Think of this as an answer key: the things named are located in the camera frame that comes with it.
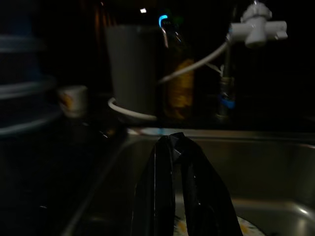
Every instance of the dark background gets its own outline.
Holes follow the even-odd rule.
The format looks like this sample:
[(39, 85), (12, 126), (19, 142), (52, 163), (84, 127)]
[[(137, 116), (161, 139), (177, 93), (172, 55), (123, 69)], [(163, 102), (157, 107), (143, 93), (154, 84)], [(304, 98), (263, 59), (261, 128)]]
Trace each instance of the dark background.
[[(43, 70), (60, 85), (86, 84), (92, 92), (111, 93), (110, 67), (104, 41), (102, 15), (114, 15), (118, 24), (156, 24), (163, 9), (184, 18), (182, 32), (192, 45), (195, 59), (208, 55), (224, 40), (230, 1), (158, 0), (42, 1), (37, 34), (48, 45)], [(249, 1), (238, 5), (239, 21)], [(236, 112), (255, 116), (305, 117), (314, 115), (313, 37), (314, 20), (304, 2), (269, 0), (272, 20), (287, 22), (288, 39), (268, 42), (259, 50), (243, 43), (233, 46), (236, 79)], [(146, 7), (143, 16), (139, 9)], [(221, 65), (223, 57), (214, 62)], [(207, 67), (195, 72), (195, 113), (213, 106), (219, 76)]]

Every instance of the water filter faucet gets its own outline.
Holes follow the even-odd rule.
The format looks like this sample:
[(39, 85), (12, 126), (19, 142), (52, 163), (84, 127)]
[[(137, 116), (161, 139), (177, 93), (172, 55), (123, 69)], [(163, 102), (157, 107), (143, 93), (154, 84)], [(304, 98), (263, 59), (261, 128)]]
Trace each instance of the water filter faucet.
[(244, 41), (248, 48), (264, 46), (268, 40), (287, 39), (285, 21), (269, 21), (272, 12), (265, 4), (254, 1), (240, 23), (231, 24), (230, 40)]

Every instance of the kitchen sink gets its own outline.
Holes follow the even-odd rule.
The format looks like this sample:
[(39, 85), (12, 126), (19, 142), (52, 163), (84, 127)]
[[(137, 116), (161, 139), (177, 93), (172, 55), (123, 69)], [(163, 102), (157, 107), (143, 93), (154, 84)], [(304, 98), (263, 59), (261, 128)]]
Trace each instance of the kitchen sink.
[[(181, 130), (199, 144), (227, 186), (238, 216), (267, 236), (315, 235), (315, 135)], [(130, 235), (134, 188), (162, 134), (129, 129), (115, 162), (78, 210), (64, 236)], [(176, 214), (184, 216), (180, 172)]]

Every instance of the small cup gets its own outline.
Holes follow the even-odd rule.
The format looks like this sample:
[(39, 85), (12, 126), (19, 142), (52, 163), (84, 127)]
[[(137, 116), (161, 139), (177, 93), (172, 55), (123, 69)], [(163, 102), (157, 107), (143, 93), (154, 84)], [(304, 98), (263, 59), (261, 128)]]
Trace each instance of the small cup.
[(84, 85), (73, 85), (58, 90), (60, 106), (65, 116), (80, 118), (87, 113), (88, 88)]

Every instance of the dark countertop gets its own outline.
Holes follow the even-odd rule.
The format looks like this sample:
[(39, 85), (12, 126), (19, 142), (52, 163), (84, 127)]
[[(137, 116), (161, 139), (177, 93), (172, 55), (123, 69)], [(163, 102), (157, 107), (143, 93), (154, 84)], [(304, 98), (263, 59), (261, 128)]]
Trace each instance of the dark countertop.
[[(125, 138), (125, 126), (109, 112), (108, 97), (93, 103), (99, 113), (62, 118), (40, 130), (0, 139), (0, 235), (58, 235)], [(127, 126), (314, 132), (314, 120), (238, 115), (218, 123), (210, 110), (187, 121)]]
[(0, 139), (0, 235), (60, 232), (125, 133), (104, 123), (62, 118)]

